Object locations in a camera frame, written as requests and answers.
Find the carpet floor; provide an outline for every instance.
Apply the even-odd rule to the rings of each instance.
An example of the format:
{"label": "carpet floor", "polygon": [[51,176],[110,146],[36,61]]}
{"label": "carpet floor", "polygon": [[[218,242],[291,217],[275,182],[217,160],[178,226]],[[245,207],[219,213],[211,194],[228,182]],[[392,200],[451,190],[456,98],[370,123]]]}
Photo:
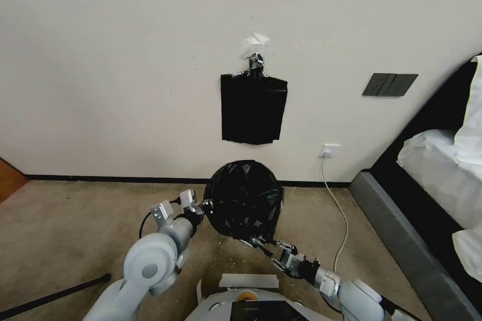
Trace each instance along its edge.
{"label": "carpet floor", "polygon": [[[122,278],[124,257],[138,238],[150,207],[202,185],[30,181],[0,204],[0,310],[72,287],[110,272]],[[359,278],[423,320],[420,299],[347,189],[334,189],[350,226],[338,260],[342,279]],[[275,239],[294,244],[331,269],[343,239],[343,218],[328,191],[285,188]],[[148,219],[144,234],[155,232]],[[190,258],[176,283],[161,296],[144,298],[141,321],[182,321],[203,295],[219,291],[222,273],[273,273],[283,295],[333,320],[341,320],[319,293],[278,272],[258,249],[224,237],[204,219],[192,238]],[[105,289],[97,285],[11,320],[81,320]]]}

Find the black pole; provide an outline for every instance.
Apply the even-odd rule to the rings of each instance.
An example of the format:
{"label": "black pole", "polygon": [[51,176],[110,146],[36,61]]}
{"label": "black pole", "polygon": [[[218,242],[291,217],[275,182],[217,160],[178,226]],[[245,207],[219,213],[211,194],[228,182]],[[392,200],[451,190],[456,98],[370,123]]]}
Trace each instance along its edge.
{"label": "black pole", "polygon": [[31,310],[33,308],[36,308],[36,307],[39,307],[39,306],[42,306],[42,305],[45,305],[46,303],[55,301],[59,298],[63,298],[63,297],[68,296],[70,294],[82,291],[83,289],[89,288],[89,287],[97,285],[99,283],[108,282],[110,280],[110,277],[111,277],[111,274],[106,273],[104,276],[96,278],[92,281],[81,283],[80,285],[77,285],[77,286],[74,286],[74,287],[71,287],[71,288],[53,293],[53,294],[45,296],[45,297],[38,298],[36,300],[24,303],[20,306],[9,308],[8,310],[0,312],[0,320],[5,320],[5,319],[8,319],[8,318],[11,318],[11,317],[16,316],[20,313],[23,313],[25,311]]}

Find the black baseboard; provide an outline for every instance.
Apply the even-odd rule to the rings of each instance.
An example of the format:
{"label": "black baseboard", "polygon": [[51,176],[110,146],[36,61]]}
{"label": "black baseboard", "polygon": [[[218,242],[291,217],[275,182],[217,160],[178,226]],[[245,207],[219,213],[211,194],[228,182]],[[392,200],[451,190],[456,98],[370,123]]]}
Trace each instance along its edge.
{"label": "black baseboard", "polygon": [[[176,183],[207,184],[207,178],[159,178],[159,177],[98,177],[98,176],[51,176],[25,175],[31,181],[84,181],[84,182],[121,182],[121,183]],[[285,187],[324,188],[324,182],[280,181]],[[348,188],[350,182],[328,182],[329,187]]]}

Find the wall outlet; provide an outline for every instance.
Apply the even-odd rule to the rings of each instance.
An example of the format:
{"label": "wall outlet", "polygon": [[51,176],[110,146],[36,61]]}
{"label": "wall outlet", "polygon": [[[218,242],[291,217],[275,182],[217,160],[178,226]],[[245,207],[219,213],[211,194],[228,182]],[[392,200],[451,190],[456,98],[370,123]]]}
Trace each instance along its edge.
{"label": "wall outlet", "polygon": [[323,158],[333,158],[339,149],[340,149],[340,144],[325,143],[321,148],[321,152],[318,156]]}
{"label": "wall outlet", "polygon": [[363,95],[376,96],[380,91],[380,89],[382,88],[388,76],[389,74],[387,73],[374,73],[372,75],[372,78],[368,82],[368,85],[365,88]]}

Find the black plastic bag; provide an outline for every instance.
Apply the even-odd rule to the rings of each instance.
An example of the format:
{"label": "black plastic bag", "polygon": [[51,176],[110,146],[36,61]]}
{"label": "black plastic bag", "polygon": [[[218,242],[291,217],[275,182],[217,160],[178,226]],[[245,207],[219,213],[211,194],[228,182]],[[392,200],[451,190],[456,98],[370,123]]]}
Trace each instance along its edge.
{"label": "black plastic bag", "polygon": [[211,178],[204,200],[213,228],[235,239],[270,242],[283,204],[283,188],[274,174],[254,160],[238,160],[222,166]]}
{"label": "black plastic bag", "polygon": [[261,55],[250,56],[250,69],[221,75],[222,139],[265,144],[280,138],[288,82],[263,73]]}

